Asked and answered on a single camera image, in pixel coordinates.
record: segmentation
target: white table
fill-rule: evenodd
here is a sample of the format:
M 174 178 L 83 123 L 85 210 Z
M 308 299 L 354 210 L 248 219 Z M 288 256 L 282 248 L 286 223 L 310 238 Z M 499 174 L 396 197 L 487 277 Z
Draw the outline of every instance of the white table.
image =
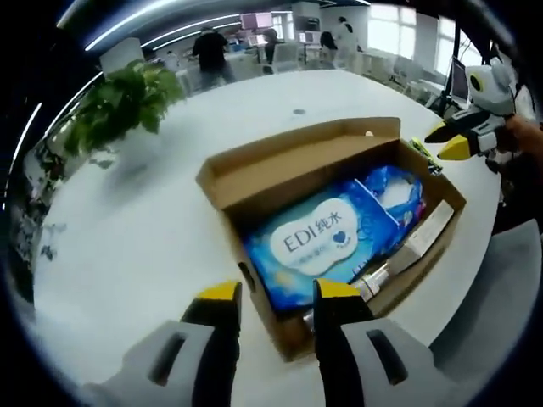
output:
M 58 256 L 36 262 L 36 318 L 49 356 L 77 383 L 102 382 L 118 371 L 135 342 L 163 321 L 178 319 L 197 292 L 243 280 L 216 212 L 194 182 L 206 157 L 280 131 L 360 116 L 400 117 L 406 139 L 423 138 L 439 121 L 420 104 L 358 75 L 291 72 L 223 86 L 173 106 L 160 127 L 163 157 L 131 180 L 119 181 L 115 166 L 84 164 L 59 190 L 45 220 L 67 224 L 55 238 Z M 439 145 L 427 148 L 437 153 Z M 425 345 L 449 322 L 477 274 L 500 191 L 500 177 L 481 158 L 442 164 L 466 208 L 449 248 L 389 316 Z M 244 287 L 232 405 L 255 405 L 250 400 L 261 401 L 263 392 L 272 402 L 311 394 L 318 399 L 314 405 L 323 405 L 314 358 L 281 360 L 248 291 Z

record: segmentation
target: wet wipes package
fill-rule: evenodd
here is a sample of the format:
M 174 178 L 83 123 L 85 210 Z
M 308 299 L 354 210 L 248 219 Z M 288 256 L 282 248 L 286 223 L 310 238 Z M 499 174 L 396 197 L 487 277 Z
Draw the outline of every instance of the wet wipes package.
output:
M 423 184 L 413 174 L 385 165 L 372 170 L 364 180 L 364 186 L 398 222 L 397 233 L 383 248 L 383 254 L 391 253 L 421 220 L 426 207 Z
M 398 222 L 358 180 L 275 216 L 244 246 L 277 311 L 312 304 L 313 279 L 350 282 L 397 235 Z

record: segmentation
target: human hand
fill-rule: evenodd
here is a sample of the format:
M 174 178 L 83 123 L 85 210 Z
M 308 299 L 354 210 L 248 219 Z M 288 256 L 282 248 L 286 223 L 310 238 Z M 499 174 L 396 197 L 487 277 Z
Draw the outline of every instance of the human hand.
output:
M 506 129 L 517 138 L 521 151 L 543 156 L 543 131 L 539 125 L 515 114 L 506 120 Z

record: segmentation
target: box lid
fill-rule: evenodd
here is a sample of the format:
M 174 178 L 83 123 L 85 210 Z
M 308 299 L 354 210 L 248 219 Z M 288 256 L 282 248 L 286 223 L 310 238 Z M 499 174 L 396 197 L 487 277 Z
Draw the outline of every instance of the box lid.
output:
M 224 209 L 269 187 L 399 138 L 398 118 L 320 123 L 209 157 L 196 180 L 211 203 Z

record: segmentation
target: open cardboard box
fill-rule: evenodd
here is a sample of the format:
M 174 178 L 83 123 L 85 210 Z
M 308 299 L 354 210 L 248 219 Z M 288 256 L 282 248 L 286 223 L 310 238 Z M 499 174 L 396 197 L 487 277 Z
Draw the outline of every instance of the open cardboard box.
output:
M 360 118 L 321 123 L 252 142 L 204 162 L 197 182 L 219 211 L 252 301 L 286 360 L 312 349 L 311 331 L 302 321 L 304 311 L 288 318 L 275 314 L 241 237 L 279 210 L 332 181 L 362 178 L 370 169 L 384 164 L 397 165 L 419 177 L 427 203 L 424 216 L 442 199 L 455 214 L 430 250 L 368 303 L 375 316 L 389 313 L 431 270 L 451 241 L 466 204 L 444 176 L 428 173 L 426 158 L 400 140 L 399 119 Z

